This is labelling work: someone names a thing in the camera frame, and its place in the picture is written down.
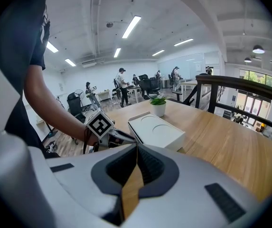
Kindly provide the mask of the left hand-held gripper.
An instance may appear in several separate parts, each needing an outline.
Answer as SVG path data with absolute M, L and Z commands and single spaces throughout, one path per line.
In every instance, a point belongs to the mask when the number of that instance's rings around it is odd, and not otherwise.
M 98 138 L 89 152 L 97 152 L 100 147 L 112 149 L 136 144 L 133 136 L 114 128 L 114 121 L 101 108 L 86 119 L 85 125 Z

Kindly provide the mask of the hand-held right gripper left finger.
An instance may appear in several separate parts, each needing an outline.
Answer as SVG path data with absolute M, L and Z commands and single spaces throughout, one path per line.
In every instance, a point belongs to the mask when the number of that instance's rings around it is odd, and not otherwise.
M 136 228 L 137 218 L 122 218 L 122 185 L 107 166 L 127 160 L 134 144 L 82 156 L 45 159 L 30 147 L 34 182 L 28 225 L 32 228 Z

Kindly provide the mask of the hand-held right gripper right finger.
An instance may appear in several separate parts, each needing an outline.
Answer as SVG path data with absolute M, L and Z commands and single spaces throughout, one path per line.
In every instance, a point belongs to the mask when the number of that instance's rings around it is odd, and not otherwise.
M 258 201 L 214 165 L 153 146 L 138 146 L 145 184 L 126 228 L 251 228 L 272 196 Z

